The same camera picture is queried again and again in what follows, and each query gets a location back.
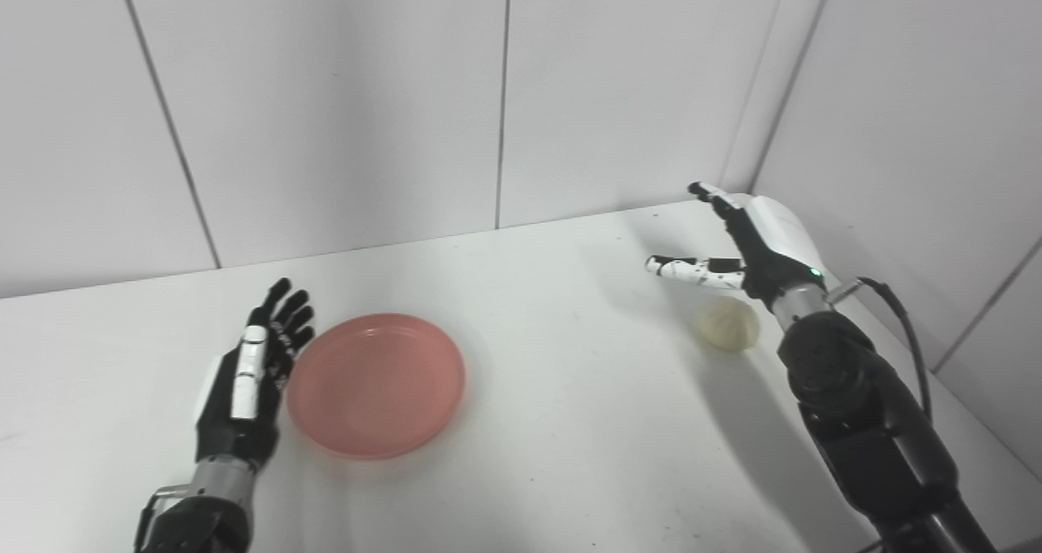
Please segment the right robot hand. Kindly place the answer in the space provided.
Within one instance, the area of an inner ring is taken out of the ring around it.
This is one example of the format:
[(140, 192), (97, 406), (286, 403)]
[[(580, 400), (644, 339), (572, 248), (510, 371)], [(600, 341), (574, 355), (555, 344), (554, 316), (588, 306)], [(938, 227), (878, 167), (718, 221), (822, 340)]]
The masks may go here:
[(737, 246), (737, 257), (667, 257), (652, 255), (647, 272), (708, 288), (741, 290), (773, 308), (790, 293), (816, 291), (826, 296), (824, 263), (803, 223), (773, 198), (737, 194), (692, 182), (689, 193), (711, 205)]

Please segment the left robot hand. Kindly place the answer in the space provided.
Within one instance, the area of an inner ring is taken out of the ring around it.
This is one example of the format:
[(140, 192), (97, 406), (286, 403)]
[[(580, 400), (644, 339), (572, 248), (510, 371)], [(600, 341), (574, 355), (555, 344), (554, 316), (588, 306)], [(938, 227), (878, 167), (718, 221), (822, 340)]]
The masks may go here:
[(195, 426), (198, 463), (230, 456), (260, 470), (271, 460), (283, 391), (299, 353), (315, 338), (313, 317), (308, 291), (290, 279), (268, 290), (213, 375)]

